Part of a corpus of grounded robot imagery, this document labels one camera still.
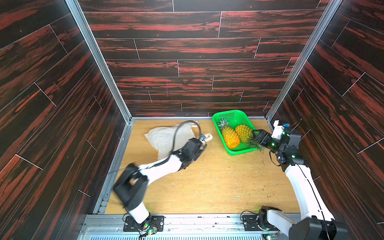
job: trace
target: green basket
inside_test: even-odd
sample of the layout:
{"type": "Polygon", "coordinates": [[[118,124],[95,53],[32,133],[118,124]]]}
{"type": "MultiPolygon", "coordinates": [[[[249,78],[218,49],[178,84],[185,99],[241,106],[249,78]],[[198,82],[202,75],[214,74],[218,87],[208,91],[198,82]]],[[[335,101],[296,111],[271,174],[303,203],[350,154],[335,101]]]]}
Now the green basket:
{"type": "Polygon", "coordinates": [[[230,110],[230,111],[225,111],[225,112],[220,112],[220,113],[215,113],[212,116],[212,120],[215,123],[216,130],[221,138],[221,141],[223,142],[223,145],[227,151],[227,153],[231,156],[246,153],[246,152],[251,152],[254,150],[257,150],[257,147],[251,147],[243,142],[240,142],[240,145],[235,147],[234,149],[229,149],[227,145],[225,144],[224,138],[221,135],[220,129],[217,126],[218,123],[220,123],[220,118],[226,118],[229,121],[229,126],[231,126],[233,129],[235,129],[239,125],[246,125],[253,130],[256,130],[255,127],[253,126],[252,122],[249,120],[247,115],[240,110],[230,110]]]}

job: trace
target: white bag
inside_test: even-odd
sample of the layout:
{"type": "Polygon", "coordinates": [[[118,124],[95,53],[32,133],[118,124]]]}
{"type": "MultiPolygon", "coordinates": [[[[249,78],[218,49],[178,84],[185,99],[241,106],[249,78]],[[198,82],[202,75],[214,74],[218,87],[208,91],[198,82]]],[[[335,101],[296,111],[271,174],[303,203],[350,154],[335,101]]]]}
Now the white bag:
{"type": "MultiPolygon", "coordinates": [[[[158,160],[168,157],[172,148],[173,136],[178,126],[179,124],[172,127],[156,127],[145,134],[148,142],[158,152],[158,160]]],[[[178,129],[174,151],[182,148],[189,139],[195,137],[192,127],[197,127],[197,125],[187,122],[178,129]]]]}

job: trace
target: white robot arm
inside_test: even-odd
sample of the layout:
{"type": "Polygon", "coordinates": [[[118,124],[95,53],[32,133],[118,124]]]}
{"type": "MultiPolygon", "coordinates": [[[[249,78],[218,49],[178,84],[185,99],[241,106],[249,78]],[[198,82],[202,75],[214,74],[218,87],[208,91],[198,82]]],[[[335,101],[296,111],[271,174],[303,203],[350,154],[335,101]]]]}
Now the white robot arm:
{"type": "MultiPolygon", "coordinates": [[[[272,135],[264,130],[255,130],[253,142],[276,154],[279,166],[295,191],[301,221],[294,221],[280,209],[263,206],[257,217],[259,227],[269,230],[275,226],[295,240],[345,239],[348,233],[346,227],[334,220],[312,180],[309,164],[298,154],[301,134],[288,124],[279,124],[279,121],[276,121],[274,126],[272,135]]],[[[200,135],[199,138],[190,139],[183,148],[172,152],[165,159],[138,167],[134,164],[127,166],[115,183],[114,191],[137,222],[140,231],[147,229],[151,221],[151,214],[142,202],[147,186],[169,173],[188,167],[197,160],[211,139],[210,134],[200,135]]]]}
{"type": "Polygon", "coordinates": [[[296,222],[280,209],[263,206],[258,214],[258,224],[262,229],[270,226],[295,240],[341,240],[346,239],[347,229],[336,222],[324,204],[311,176],[309,164],[298,154],[301,134],[279,121],[274,122],[271,134],[256,130],[254,142],[276,154],[279,166],[292,184],[301,212],[301,221],[296,222]]]}

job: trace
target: wooden panel wall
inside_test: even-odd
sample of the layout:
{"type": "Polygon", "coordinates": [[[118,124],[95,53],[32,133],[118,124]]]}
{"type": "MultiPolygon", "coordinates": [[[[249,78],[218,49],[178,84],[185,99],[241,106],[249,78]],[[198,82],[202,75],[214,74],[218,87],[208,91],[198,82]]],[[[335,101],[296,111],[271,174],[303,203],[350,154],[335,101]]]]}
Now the wooden panel wall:
{"type": "Polygon", "coordinates": [[[265,116],[319,0],[79,0],[133,116],[265,116]]]}
{"type": "Polygon", "coordinates": [[[384,238],[382,2],[344,0],[274,116],[301,151],[350,239],[384,238]]]}
{"type": "Polygon", "coordinates": [[[75,239],[125,122],[64,0],[0,26],[0,239],[75,239]]]}

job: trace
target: black cable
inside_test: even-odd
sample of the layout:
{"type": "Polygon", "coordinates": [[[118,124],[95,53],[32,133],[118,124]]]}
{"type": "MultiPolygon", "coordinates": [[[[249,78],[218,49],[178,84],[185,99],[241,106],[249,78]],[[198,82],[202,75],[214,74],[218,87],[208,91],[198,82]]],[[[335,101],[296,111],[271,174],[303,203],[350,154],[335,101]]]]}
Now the black cable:
{"type": "Polygon", "coordinates": [[[252,214],[258,215],[257,213],[254,213],[254,212],[251,212],[251,211],[248,211],[248,210],[242,211],[242,212],[240,213],[240,220],[241,220],[243,223],[244,223],[244,220],[241,218],[241,215],[243,215],[243,213],[245,213],[245,212],[250,212],[250,213],[252,213],[252,214]]]}
{"type": "MultiPolygon", "coordinates": [[[[298,166],[299,166],[300,171],[303,173],[304,177],[307,178],[307,176],[304,174],[303,170],[301,169],[300,165],[298,165],[298,166]]],[[[308,182],[308,184],[310,185],[310,187],[311,187],[311,189],[312,189],[313,195],[314,195],[314,197],[316,198],[317,204],[319,205],[319,208],[320,208],[320,210],[321,210],[321,214],[323,215],[324,226],[325,226],[325,232],[327,232],[327,236],[328,236],[328,240],[329,240],[329,234],[328,234],[328,230],[327,230],[327,224],[325,223],[326,220],[325,220],[325,217],[324,217],[323,210],[321,209],[319,200],[318,200],[317,197],[316,197],[316,194],[315,194],[315,192],[314,192],[314,190],[313,190],[312,184],[310,184],[309,181],[307,181],[307,182],[308,182]]]]}
{"type": "Polygon", "coordinates": [[[300,121],[297,123],[297,125],[292,130],[294,130],[297,126],[299,126],[299,124],[301,123],[301,120],[302,120],[302,118],[300,119],[300,121]]]}
{"type": "Polygon", "coordinates": [[[151,167],[149,167],[149,168],[152,168],[152,167],[158,167],[158,166],[163,165],[164,163],[168,162],[169,158],[171,157],[171,155],[172,155],[172,153],[173,153],[173,151],[174,151],[173,149],[175,148],[175,140],[176,140],[176,134],[177,134],[177,131],[180,129],[180,127],[181,127],[182,125],[184,125],[185,123],[188,123],[188,122],[192,122],[192,123],[194,123],[194,124],[196,124],[196,125],[198,126],[198,128],[199,128],[199,138],[201,137],[201,128],[200,128],[200,125],[199,125],[197,122],[188,120],[188,121],[185,121],[185,122],[180,123],[180,125],[177,126],[176,131],[175,131],[175,133],[174,133],[174,135],[173,135],[172,148],[171,148],[171,150],[170,150],[169,156],[168,156],[164,161],[159,162],[159,163],[156,163],[156,164],[154,164],[153,166],[151,166],[151,167]]]}
{"type": "Polygon", "coordinates": [[[281,166],[281,164],[277,165],[276,163],[274,163],[274,162],[272,161],[271,152],[272,152],[272,150],[270,150],[270,151],[269,151],[269,157],[271,158],[271,162],[272,162],[273,164],[275,164],[276,166],[280,167],[280,166],[281,166]]]}
{"type": "Polygon", "coordinates": [[[124,215],[122,216],[122,221],[123,221],[123,222],[125,222],[125,221],[127,220],[127,217],[128,217],[128,216],[127,216],[127,217],[125,218],[125,220],[124,220],[124,216],[127,215],[127,214],[128,214],[128,213],[126,213],[126,214],[124,214],[124,215]]]}
{"type": "Polygon", "coordinates": [[[141,240],[143,237],[146,237],[148,235],[148,233],[144,233],[144,234],[141,234],[140,230],[137,229],[137,231],[139,232],[139,240],[141,240]]]}

